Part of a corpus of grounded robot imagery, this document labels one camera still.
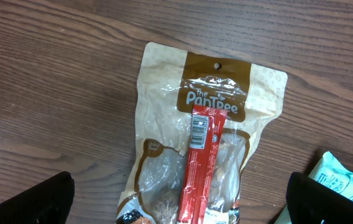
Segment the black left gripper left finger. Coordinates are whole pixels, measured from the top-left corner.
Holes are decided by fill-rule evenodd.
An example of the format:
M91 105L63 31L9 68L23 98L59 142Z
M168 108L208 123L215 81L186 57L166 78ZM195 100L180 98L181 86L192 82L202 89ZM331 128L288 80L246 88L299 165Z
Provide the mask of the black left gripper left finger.
M74 196L71 174L60 172L0 203L0 224L65 224Z

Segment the beige Pantree snack pouch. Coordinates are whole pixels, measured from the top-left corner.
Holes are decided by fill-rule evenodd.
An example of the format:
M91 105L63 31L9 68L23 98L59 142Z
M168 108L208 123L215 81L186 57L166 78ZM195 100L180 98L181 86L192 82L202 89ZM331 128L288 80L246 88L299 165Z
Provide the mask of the beige Pantree snack pouch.
M117 208L117 223L178 223L190 146L208 139L211 185L205 223L238 223L241 175L262 131L279 117L287 74L166 45L145 46L137 79L136 160Z

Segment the red stick sachet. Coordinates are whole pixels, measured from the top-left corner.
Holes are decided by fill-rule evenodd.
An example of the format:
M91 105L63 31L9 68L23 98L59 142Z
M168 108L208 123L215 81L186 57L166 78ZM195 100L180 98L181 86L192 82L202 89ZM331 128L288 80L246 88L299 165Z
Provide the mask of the red stick sachet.
M185 180L177 222L204 222L220 138L227 111L194 105Z

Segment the teal wet wipes pack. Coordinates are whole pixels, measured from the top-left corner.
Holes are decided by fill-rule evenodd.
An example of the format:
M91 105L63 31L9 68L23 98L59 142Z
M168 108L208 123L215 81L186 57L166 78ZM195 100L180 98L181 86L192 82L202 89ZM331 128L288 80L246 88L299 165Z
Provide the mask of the teal wet wipes pack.
M353 201L353 172L347 170L329 151L322 155L309 175L305 176ZM287 205L275 224L292 224Z

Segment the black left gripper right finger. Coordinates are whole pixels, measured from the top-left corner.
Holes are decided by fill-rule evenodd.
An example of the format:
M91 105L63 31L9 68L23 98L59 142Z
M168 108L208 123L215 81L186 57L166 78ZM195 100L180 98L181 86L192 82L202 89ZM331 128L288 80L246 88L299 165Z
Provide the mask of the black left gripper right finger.
M353 224L353 201L300 172L291 174L286 200L292 224Z

